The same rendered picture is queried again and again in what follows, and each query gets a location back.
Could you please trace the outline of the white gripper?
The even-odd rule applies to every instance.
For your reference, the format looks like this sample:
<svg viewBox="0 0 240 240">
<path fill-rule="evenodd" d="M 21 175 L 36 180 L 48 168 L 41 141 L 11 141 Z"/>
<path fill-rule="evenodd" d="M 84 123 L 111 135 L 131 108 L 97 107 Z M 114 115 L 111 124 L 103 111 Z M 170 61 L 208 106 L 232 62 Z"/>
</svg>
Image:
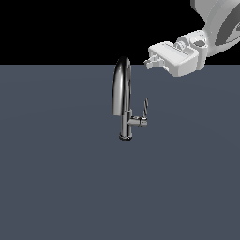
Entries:
<svg viewBox="0 0 240 240">
<path fill-rule="evenodd" d="M 182 77 L 201 70 L 207 57 L 207 45 L 203 41 L 175 44 L 164 41 L 148 48 L 149 59 L 144 61 L 147 69 L 164 68 L 174 77 Z"/>
</svg>

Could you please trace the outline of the chrome gooseneck faucet spout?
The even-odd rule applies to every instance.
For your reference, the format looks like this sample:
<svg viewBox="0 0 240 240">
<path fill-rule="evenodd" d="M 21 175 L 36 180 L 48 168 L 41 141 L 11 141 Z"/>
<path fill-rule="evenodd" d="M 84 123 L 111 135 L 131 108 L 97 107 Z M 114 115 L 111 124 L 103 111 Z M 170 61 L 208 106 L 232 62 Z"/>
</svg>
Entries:
<svg viewBox="0 0 240 240">
<path fill-rule="evenodd" d="M 119 139 L 132 139 L 131 125 L 128 123 L 132 111 L 130 109 L 131 66 L 126 56 L 117 61 L 112 80 L 112 115 L 121 117 Z"/>
</svg>

